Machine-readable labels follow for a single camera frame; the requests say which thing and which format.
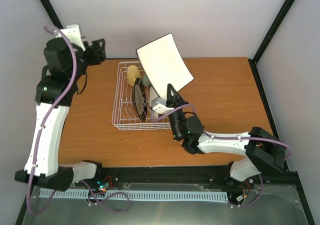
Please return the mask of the pale green ceramic bowl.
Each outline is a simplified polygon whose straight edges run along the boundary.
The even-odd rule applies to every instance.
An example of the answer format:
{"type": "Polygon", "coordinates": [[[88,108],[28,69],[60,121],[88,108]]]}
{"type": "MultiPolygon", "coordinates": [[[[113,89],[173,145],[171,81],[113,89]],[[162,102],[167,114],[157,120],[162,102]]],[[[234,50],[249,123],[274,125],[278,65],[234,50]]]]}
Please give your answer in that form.
{"type": "Polygon", "coordinates": [[[150,80],[149,80],[146,72],[143,73],[143,76],[142,76],[142,84],[143,84],[145,87],[147,87],[147,88],[149,88],[149,87],[152,86],[152,83],[150,82],[150,80]]]}

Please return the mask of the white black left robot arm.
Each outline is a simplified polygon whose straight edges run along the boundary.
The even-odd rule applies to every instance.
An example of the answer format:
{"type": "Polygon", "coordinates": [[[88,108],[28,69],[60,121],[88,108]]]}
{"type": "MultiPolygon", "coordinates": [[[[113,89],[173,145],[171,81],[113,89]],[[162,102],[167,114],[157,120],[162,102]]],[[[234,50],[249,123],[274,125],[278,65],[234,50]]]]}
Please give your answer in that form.
{"type": "Polygon", "coordinates": [[[81,76],[87,76],[87,68],[99,65],[106,59],[105,39],[77,45],[62,37],[46,43],[43,54],[46,65],[36,86],[36,126],[28,160],[22,170],[14,174],[21,183],[31,183],[56,191],[66,191],[82,180],[92,186],[103,183],[102,164],[84,160],[76,164],[58,163],[59,146],[73,96],[82,93],[77,86],[81,76]]]}

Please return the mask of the white square plate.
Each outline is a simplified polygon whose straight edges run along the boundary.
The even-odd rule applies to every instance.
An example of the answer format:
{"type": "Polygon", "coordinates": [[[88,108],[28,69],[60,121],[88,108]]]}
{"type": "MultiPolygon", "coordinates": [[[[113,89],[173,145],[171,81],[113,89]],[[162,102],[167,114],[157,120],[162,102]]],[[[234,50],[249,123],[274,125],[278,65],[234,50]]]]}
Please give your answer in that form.
{"type": "Polygon", "coordinates": [[[151,86],[164,100],[167,100],[168,84],[178,92],[194,80],[172,33],[139,47],[136,54],[151,86]]]}

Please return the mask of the black rimmed cream plate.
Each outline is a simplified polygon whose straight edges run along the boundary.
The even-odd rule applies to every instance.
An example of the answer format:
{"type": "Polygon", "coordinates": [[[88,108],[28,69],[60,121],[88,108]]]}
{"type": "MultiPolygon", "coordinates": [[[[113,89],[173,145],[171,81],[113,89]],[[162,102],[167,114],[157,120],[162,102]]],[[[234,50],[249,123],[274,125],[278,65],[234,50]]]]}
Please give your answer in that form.
{"type": "Polygon", "coordinates": [[[132,87],[132,104],[138,118],[144,122],[147,118],[148,106],[145,87],[139,77],[132,87]]]}

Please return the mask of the white wire dish rack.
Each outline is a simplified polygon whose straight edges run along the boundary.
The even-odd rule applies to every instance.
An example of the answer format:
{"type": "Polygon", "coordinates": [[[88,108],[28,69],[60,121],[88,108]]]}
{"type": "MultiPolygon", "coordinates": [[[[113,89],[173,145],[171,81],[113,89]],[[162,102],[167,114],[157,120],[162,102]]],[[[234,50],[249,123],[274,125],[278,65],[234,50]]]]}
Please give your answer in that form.
{"type": "Polygon", "coordinates": [[[122,61],[117,66],[117,79],[112,110],[112,124],[122,131],[134,130],[168,130],[169,119],[166,117],[160,121],[152,122],[150,118],[150,87],[145,87],[147,115],[146,120],[141,121],[134,110],[132,103],[132,86],[128,84],[127,68],[131,65],[138,67],[140,74],[144,70],[139,61],[122,61]]]}

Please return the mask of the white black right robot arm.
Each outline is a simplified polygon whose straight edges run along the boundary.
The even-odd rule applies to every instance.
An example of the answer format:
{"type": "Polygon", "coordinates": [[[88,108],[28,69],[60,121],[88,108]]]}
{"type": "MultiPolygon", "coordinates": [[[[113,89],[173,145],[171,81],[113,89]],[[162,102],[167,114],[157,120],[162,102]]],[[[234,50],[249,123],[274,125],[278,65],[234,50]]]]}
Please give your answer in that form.
{"type": "Polygon", "coordinates": [[[260,127],[243,133],[212,133],[205,130],[195,111],[186,117],[189,106],[172,84],[167,85],[167,117],[173,139],[182,141],[189,154],[227,153],[240,155],[239,161],[228,165],[226,181],[230,184],[244,182],[256,175],[280,175],[285,161],[292,155],[289,145],[260,127]]]}

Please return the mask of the brown rimmed patterned plate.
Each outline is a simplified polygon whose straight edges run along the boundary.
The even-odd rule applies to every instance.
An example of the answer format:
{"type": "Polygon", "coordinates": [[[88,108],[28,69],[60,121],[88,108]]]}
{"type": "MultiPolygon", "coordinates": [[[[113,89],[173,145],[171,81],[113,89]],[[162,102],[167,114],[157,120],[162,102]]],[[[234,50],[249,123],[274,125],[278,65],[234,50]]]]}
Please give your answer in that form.
{"type": "Polygon", "coordinates": [[[149,100],[150,100],[150,117],[153,120],[159,118],[159,114],[153,110],[153,100],[158,97],[157,93],[155,92],[154,88],[151,86],[149,89],[149,100]]]}

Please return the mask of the yellow ceramic mug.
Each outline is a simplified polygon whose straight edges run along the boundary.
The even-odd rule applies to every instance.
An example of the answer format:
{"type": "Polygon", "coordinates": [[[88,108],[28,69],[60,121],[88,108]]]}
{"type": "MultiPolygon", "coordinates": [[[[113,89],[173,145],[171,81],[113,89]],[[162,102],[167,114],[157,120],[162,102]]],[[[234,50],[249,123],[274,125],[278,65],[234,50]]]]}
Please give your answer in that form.
{"type": "Polygon", "coordinates": [[[136,65],[130,65],[126,70],[127,82],[130,86],[134,86],[136,79],[141,78],[139,68],[136,65]]]}

